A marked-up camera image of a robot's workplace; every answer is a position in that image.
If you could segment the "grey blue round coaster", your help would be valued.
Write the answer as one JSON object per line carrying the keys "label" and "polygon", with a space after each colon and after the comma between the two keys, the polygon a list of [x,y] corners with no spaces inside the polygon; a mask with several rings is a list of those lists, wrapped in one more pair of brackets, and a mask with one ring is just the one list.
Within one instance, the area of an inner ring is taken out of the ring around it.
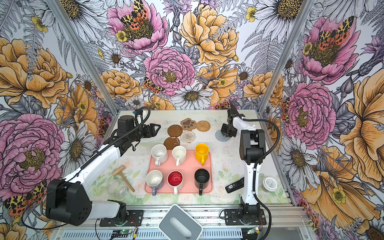
{"label": "grey blue round coaster", "polygon": [[225,136],[221,130],[217,130],[216,133],[215,133],[215,137],[216,139],[219,141],[219,142],[227,142],[229,141],[231,138],[230,137],[227,137]]}

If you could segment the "woven rattan round coaster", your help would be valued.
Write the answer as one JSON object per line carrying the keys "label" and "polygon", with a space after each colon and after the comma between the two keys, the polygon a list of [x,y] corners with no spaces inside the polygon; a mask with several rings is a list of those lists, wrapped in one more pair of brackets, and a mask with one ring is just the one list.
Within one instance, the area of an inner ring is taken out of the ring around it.
{"label": "woven rattan round coaster", "polygon": [[200,132],[207,132],[210,130],[211,124],[208,121],[199,121],[197,122],[197,130]]}

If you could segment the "brown glossy round coaster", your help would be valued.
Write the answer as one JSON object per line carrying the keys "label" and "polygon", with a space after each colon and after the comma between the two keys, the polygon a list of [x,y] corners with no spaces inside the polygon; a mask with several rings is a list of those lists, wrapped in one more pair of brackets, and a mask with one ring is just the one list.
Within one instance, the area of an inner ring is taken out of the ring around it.
{"label": "brown glossy round coaster", "polygon": [[180,140],[177,137],[168,137],[165,139],[163,145],[167,150],[173,150],[175,147],[180,145]]}

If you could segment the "dark brown round coaster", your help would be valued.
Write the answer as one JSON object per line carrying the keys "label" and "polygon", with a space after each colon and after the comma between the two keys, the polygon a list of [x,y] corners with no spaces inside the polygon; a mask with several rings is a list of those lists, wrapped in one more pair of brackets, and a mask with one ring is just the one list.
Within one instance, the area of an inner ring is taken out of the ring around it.
{"label": "dark brown round coaster", "polygon": [[171,125],[167,132],[170,137],[176,138],[183,133],[183,128],[180,125]]}

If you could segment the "paw shaped cork coaster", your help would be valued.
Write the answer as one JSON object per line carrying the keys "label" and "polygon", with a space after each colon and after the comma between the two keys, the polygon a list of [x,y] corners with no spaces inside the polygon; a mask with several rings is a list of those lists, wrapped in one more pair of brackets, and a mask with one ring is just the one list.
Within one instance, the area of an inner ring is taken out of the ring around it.
{"label": "paw shaped cork coaster", "polygon": [[186,118],[180,122],[184,131],[192,131],[197,128],[197,122],[191,118]]}

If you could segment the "white patterned round coaster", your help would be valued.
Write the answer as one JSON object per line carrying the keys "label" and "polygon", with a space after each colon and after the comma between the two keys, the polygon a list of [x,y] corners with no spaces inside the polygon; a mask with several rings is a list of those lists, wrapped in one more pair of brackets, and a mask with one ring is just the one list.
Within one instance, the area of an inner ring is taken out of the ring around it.
{"label": "white patterned round coaster", "polygon": [[185,144],[190,144],[196,140],[196,134],[192,131],[185,131],[180,136],[181,142]]}

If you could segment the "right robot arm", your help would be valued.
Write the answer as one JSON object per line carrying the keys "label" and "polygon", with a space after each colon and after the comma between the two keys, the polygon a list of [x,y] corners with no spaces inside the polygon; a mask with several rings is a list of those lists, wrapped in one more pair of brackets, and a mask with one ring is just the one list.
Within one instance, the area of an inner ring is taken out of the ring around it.
{"label": "right robot arm", "polygon": [[258,200],[258,183],[261,163],[266,153],[265,132],[247,123],[245,116],[236,108],[231,107],[227,113],[228,122],[222,125],[221,133],[226,137],[240,134],[239,154],[244,162],[245,176],[226,186],[227,193],[244,190],[238,209],[225,210],[226,225],[260,225],[264,223],[264,212]]}

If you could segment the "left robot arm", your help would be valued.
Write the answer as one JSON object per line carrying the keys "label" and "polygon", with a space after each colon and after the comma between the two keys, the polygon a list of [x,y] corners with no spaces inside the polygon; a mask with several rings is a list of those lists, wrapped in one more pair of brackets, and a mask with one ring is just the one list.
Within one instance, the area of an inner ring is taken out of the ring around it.
{"label": "left robot arm", "polygon": [[118,127],[85,164],[63,180],[48,184],[45,216],[65,224],[79,226],[87,220],[105,219],[123,224],[128,219],[126,204],[120,201],[91,201],[87,192],[93,182],[134,142],[155,137],[161,125],[146,124],[141,114],[118,119]]}

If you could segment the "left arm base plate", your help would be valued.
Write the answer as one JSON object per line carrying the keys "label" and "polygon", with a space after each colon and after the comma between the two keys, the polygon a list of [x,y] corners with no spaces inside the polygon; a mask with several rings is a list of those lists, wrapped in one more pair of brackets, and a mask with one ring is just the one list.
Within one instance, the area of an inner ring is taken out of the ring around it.
{"label": "left arm base plate", "polygon": [[101,219],[99,225],[100,227],[140,227],[143,215],[143,210],[127,210],[127,214],[122,217]]}

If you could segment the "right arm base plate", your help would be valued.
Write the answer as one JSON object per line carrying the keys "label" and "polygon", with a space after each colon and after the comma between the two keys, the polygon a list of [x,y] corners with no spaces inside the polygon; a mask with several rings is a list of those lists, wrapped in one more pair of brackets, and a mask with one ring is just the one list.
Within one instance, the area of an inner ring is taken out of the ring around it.
{"label": "right arm base plate", "polygon": [[239,210],[225,209],[224,220],[227,226],[265,226],[267,224],[264,210],[261,209],[258,215],[240,215]]}

